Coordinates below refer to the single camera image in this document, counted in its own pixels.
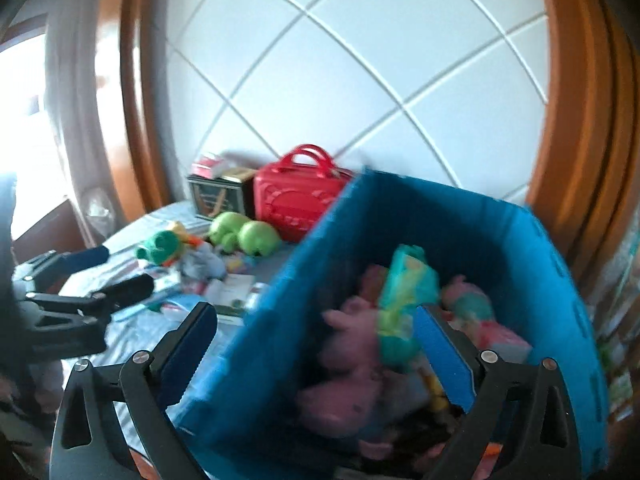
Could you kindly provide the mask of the green snack bag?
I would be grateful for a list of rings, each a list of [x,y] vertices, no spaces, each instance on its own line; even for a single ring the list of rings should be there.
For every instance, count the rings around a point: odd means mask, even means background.
[[[413,315],[420,304],[438,304],[438,273],[419,246],[399,245],[378,298],[378,350],[383,366],[404,370],[420,352]]]

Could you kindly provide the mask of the green frog plush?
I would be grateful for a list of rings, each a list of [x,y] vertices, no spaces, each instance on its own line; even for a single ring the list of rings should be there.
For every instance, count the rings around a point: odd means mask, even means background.
[[[163,230],[138,245],[136,258],[154,266],[170,266],[180,258],[182,251],[180,237],[174,231]]]

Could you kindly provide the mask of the light green alien plush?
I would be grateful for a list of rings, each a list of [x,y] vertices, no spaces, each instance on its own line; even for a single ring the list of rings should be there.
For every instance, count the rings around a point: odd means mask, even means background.
[[[280,235],[271,224],[234,211],[222,212],[214,218],[208,239],[225,254],[239,250],[249,256],[268,257],[281,245]]]

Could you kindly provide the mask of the blue plastic storage crate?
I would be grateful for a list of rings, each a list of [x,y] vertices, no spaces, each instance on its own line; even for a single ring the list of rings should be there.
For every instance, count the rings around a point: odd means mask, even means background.
[[[582,471],[608,462],[608,386],[570,271],[527,209],[434,182],[368,171],[295,248],[220,361],[194,379],[175,424],[217,479],[327,479],[344,453],[297,419],[328,329],[322,312],[359,288],[399,245],[423,248],[442,280],[480,286],[500,323],[559,363],[574,410]]]

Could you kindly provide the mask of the pink pig plush teal dress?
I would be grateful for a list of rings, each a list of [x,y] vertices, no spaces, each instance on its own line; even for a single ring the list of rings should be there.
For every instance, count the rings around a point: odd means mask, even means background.
[[[440,301],[452,320],[488,322],[496,319],[489,297],[464,275],[455,276],[442,289]]]

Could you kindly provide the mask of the dark green gift box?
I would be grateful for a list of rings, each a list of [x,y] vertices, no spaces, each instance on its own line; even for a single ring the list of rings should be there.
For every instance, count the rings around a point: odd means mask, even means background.
[[[218,178],[208,180],[198,176],[186,178],[195,214],[212,220],[222,212],[237,212],[255,217],[253,179],[235,182]]]

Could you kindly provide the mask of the red small box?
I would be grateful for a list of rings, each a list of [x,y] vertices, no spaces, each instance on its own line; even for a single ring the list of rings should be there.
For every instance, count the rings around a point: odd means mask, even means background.
[[[201,154],[192,162],[191,174],[195,177],[215,180],[220,178],[230,168],[231,162],[223,157],[212,154]]]

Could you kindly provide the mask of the pink pig plush red dress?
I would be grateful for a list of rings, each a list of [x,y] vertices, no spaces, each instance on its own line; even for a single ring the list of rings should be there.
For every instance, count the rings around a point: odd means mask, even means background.
[[[378,345],[378,310],[359,296],[322,313],[333,333],[319,353],[330,378],[297,397],[306,427],[329,438],[358,434],[370,420],[390,378]]]

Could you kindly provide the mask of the red toy suitcase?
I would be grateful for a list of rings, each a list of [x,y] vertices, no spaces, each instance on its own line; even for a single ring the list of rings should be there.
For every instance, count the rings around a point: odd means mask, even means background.
[[[354,174],[320,146],[302,144],[254,177],[256,218],[287,242],[299,242],[332,206]]]

